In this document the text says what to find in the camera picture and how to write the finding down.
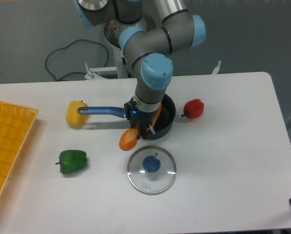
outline green bell pepper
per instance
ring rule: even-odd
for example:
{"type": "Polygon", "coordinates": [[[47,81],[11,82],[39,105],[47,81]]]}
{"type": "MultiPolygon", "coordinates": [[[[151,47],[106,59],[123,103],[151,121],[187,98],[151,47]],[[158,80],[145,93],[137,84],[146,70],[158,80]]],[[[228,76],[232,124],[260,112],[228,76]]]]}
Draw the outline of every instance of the green bell pepper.
{"type": "Polygon", "coordinates": [[[58,157],[60,171],[62,174],[76,172],[87,165],[87,154],[81,150],[65,150],[58,157]]]}

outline yellow tray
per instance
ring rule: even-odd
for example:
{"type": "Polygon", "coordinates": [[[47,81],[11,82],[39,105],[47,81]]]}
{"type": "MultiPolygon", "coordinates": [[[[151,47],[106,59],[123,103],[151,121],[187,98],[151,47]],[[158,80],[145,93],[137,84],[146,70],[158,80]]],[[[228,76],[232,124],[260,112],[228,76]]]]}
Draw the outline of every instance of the yellow tray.
{"type": "Polygon", "coordinates": [[[37,114],[37,109],[0,101],[0,195],[16,167],[37,114]]]}

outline light blue joint cap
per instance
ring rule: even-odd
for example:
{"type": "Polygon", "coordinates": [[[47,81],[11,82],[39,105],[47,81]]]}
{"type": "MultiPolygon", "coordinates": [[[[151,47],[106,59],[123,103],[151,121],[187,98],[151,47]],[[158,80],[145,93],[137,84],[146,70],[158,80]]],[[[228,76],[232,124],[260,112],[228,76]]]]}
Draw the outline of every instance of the light blue joint cap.
{"type": "Polygon", "coordinates": [[[154,90],[167,89],[173,72],[173,63],[162,54],[150,54],[141,64],[141,77],[144,83],[154,90]]]}
{"type": "Polygon", "coordinates": [[[80,18],[81,18],[81,21],[82,21],[83,25],[85,25],[86,28],[94,27],[94,25],[91,24],[91,23],[88,21],[87,17],[85,17],[85,15],[83,14],[83,12],[82,12],[80,6],[78,5],[78,1],[77,1],[77,0],[74,0],[74,5],[75,5],[75,7],[76,7],[76,9],[77,9],[77,11],[78,11],[78,14],[79,14],[79,16],[80,16],[80,18]]]}
{"type": "Polygon", "coordinates": [[[130,39],[130,37],[133,36],[133,34],[142,31],[144,32],[144,30],[140,27],[136,27],[136,26],[131,26],[129,28],[126,28],[119,36],[119,46],[121,48],[122,51],[124,51],[125,46],[128,42],[128,40],[130,39]]]}
{"type": "Polygon", "coordinates": [[[202,18],[198,15],[192,16],[194,19],[194,37],[191,47],[202,43],[206,38],[206,27],[202,18]]]}

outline bell pepper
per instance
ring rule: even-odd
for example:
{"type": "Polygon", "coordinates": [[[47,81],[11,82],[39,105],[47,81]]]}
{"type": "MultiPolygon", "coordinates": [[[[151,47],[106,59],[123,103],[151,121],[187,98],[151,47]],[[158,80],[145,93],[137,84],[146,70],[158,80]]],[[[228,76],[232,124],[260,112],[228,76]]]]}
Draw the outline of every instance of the bell pepper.
{"type": "Polygon", "coordinates": [[[65,150],[60,153],[57,164],[62,174],[70,174],[87,165],[87,154],[81,150],[65,150]]]}
{"type": "Polygon", "coordinates": [[[86,106],[88,105],[82,101],[72,101],[67,108],[66,122],[75,128],[80,128],[89,115],[80,115],[77,113],[77,109],[86,106]]]}
{"type": "Polygon", "coordinates": [[[186,116],[187,118],[198,118],[204,112],[204,106],[205,104],[200,99],[188,101],[183,109],[184,114],[181,116],[186,116]]]}
{"type": "MultiPolygon", "coordinates": [[[[156,116],[153,119],[153,127],[158,119],[158,116],[160,115],[161,109],[162,109],[162,105],[160,104],[160,106],[157,110],[156,116]]],[[[129,150],[133,149],[137,144],[137,135],[138,135],[137,126],[134,128],[130,128],[130,129],[126,130],[122,134],[122,136],[119,140],[119,147],[124,151],[129,151],[129,150]]]]}

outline glass lid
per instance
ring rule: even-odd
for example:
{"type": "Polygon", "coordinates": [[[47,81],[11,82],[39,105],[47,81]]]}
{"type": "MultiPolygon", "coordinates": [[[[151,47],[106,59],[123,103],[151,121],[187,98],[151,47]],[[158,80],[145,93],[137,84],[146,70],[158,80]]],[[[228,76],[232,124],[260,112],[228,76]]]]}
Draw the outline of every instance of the glass lid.
{"type": "Polygon", "coordinates": [[[141,193],[160,194],[175,180],[175,161],[166,150],[145,146],[131,155],[127,174],[131,184],[141,193]]]}

